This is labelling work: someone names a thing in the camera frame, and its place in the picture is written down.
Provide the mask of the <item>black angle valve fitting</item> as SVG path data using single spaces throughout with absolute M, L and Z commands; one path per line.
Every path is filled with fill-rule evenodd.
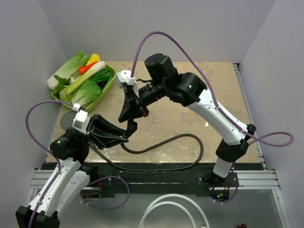
M 126 139 L 130 138 L 135 132 L 137 131 L 137 122 L 132 120 L 128 120 L 127 122 L 127 129 L 124 132 L 124 137 Z

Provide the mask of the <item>grey shower head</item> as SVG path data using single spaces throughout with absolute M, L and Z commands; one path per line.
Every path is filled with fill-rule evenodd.
M 67 130 L 68 128 L 72 127 L 75 116 L 76 112 L 74 111 L 67 112 L 62 116 L 60 124 L 64 130 Z

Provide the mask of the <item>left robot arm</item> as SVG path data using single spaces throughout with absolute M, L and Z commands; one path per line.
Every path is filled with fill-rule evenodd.
M 99 149 L 126 143 L 125 130 L 105 120 L 101 115 L 89 117 L 77 113 L 71 127 L 54 140 L 50 150 L 58 163 L 37 196 L 16 211 L 20 228 L 57 228 L 60 217 L 82 188 L 94 186 L 98 174 L 84 164 L 89 146 Z

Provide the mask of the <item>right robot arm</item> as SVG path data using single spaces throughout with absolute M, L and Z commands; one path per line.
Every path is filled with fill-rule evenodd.
M 242 123 L 216 103 L 210 89 L 197 75 L 178 73 L 168 56 L 154 54 L 144 64 L 152 81 L 142 88 L 138 88 L 131 71 L 123 70 L 116 74 L 116 83 L 124 90 L 124 104 L 118 121 L 122 123 L 147 117 L 147 107 L 165 96 L 194 111 L 222 136 L 211 180 L 214 185 L 223 186 L 228 182 L 232 164 L 246 154 L 249 147 L 247 134 L 254 134 L 256 127 Z

